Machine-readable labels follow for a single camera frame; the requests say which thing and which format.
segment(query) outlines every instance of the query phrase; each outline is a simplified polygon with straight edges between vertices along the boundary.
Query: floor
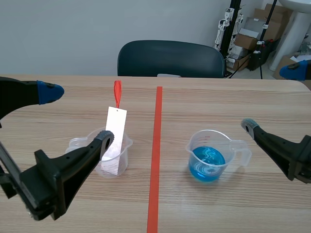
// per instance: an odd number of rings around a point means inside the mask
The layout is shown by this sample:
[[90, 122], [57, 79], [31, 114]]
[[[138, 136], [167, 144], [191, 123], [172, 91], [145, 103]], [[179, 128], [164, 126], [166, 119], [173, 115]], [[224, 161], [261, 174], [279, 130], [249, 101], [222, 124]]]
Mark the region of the floor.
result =
[[[269, 70], [268, 62], [267, 62], [266, 64], [262, 66], [262, 78], [275, 80], [275, 78], [273, 78], [272, 75], [273, 75], [273, 71]], [[232, 78], [233, 79], [260, 79], [260, 69], [258, 68], [254, 71], [250, 71], [245, 68], [244, 70], [237, 72]]]

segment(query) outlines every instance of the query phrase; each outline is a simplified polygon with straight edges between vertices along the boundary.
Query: measuring cup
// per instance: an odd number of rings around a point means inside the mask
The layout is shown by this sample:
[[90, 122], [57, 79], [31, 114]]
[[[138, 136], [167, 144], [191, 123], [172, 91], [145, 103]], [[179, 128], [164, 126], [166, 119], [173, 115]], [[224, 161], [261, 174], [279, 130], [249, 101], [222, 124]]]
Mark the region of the measuring cup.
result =
[[[66, 153], [81, 147], [86, 147], [89, 143], [93, 141], [93, 139], [98, 135], [98, 133], [103, 130], [105, 130], [105, 128], [97, 129], [91, 132], [87, 137], [78, 137], [70, 140], [69, 147], [67, 148]], [[128, 164], [127, 149], [132, 144], [133, 141], [126, 135], [126, 133], [124, 133], [121, 146], [121, 153], [113, 158], [109, 157], [107, 154], [101, 155], [102, 160], [97, 164], [95, 168], [97, 173], [105, 178], [114, 178], [121, 175], [127, 168]]]
[[194, 177], [210, 182], [218, 179], [225, 168], [241, 153], [241, 165], [247, 166], [252, 152], [242, 140], [231, 140], [215, 130], [196, 132], [186, 150], [190, 153], [189, 169]]

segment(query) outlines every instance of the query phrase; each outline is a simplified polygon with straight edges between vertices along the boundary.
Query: chair backrest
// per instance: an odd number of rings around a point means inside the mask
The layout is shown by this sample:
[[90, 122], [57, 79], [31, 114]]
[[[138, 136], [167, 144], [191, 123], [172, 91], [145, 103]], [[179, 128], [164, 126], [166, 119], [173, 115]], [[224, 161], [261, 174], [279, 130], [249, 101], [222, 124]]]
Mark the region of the chair backrest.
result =
[[118, 76], [156, 77], [158, 74], [223, 78], [225, 61], [212, 47], [178, 41], [140, 40], [121, 49]]

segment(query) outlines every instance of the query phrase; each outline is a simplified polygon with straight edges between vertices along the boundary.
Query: cardboard box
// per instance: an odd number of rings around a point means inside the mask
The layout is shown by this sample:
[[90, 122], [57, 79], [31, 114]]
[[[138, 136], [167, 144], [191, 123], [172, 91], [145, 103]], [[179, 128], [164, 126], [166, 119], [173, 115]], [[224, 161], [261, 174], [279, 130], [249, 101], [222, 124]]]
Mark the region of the cardboard box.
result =
[[234, 44], [247, 50], [255, 51], [257, 42], [258, 40], [253, 37], [238, 34]]
[[249, 50], [235, 45], [231, 50], [230, 58], [238, 59], [239, 57], [246, 57]]
[[291, 64], [295, 64], [296, 62], [291, 60], [291, 57], [293, 55], [285, 55], [282, 57], [282, 60], [280, 61], [280, 63], [278, 64], [274, 74], [273, 74], [273, 77], [275, 79], [284, 79], [283, 77], [280, 76], [280, 70], [285, 67], [285, 66], [289, 66]]
[[[246, 20], [245, 29], [258, 32], [259, 37], [257, 39], [260, 39], [261, 34], [262, 34], [262, 30], [263, 30], [262, 26], [265, 23], [266, 23], [265, 20], [248, 17]], [[281, 26], [282, 26], [281, 23], [276, 23], [276, 22], [270, 21], [269, 27], [268, 27], [265, 35], [264, 35], [263, 40], [266, 41], [266, 40], [272, 39], [272, 40], [276, 41], [276, 40], [280, 39], [284, 33], [283, 30], [280, 30]]]
[[[246, 57], [239, 58], [239, 60], [235, 60], [234, 64], [231, 64], [230, 62], [227, 62], [227, 68], [229, 68], [229, 69], [231, 69], [233, 71], [236, 71], [240, 67], [240, 65], [243, 64], [243, 62], [245, 62], [246, 60], [249, 60], [249, 57], [250, 57], [250, 54], [247, 55]], [[245, 62], [245, 64], [239, 69], [239, 71], [244, 70], [247, 67], [248, 62], [249, 61]]]
[[[272, 4], [267, 4], [264, 10], [255, 9], [254, 18], [262, 20], [265, 23], [271, 8]], [[293, 11], [290, 9], [287, 9], [283, 6], [276, 6], [271, 16], [269, 27], [266, 31], [264, 40], [273, 39], [275, 41], [280, 39], [283, 36], [286, 26], [290, 21], [292, 13]]]
[[253, 37], [257, 40], [260, 39], [260, 34], [258, 32], [252, 31], [251, 29], [241, 28], [239, 34]]
[[[285, 66], [289, 66], [291, 64], [295, 64], [296, 62], [291, 60], [292, 55], [285, 55], [283, 56], [282, 60], [280, 61], [280, 63], [278, 64], [276, 71], [273, 74], [273, 77], [275, 79], [280, 79], [280, 80], [284, 80], [283, 77], [280, 76], [280, 70], [285, 67]], [[305, 80], [302, 81], [302, 83], [311, 90], [311, 80]]]

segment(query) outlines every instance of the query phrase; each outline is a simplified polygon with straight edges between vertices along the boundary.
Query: wooden table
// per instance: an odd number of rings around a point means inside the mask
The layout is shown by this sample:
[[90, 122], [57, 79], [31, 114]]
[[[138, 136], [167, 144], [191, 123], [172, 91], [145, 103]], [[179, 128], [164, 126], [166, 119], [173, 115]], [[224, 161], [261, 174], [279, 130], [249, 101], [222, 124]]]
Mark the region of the wooden table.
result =
[[[33, 152], [64, 153], [70, 139], [105, 126], [115, 106], [113, 82], [122, 79], [121, 108], [134, 144], [128, 169], [104, 179], [94, 171], [67, 213], [57, 221], [32, 220], [19, 197], [0, 191], [0, 233], [145, 233], [156, 87], [163, 86], [159, 233], [310, 232], [311, 185], [290, 182], [240, 126], [252, 118], [263, 129], [294, 142], [311, 134], [311, 92], [295, 81], [186, 78], [22, 76], [65, 88], [62, 99], [6, 116], [0, 141], [22, 170]], [[218, 182], [196, 181], [187, 170], [191, 135], [215, 129], [247, 141], [245, 169], [232, 163]]]

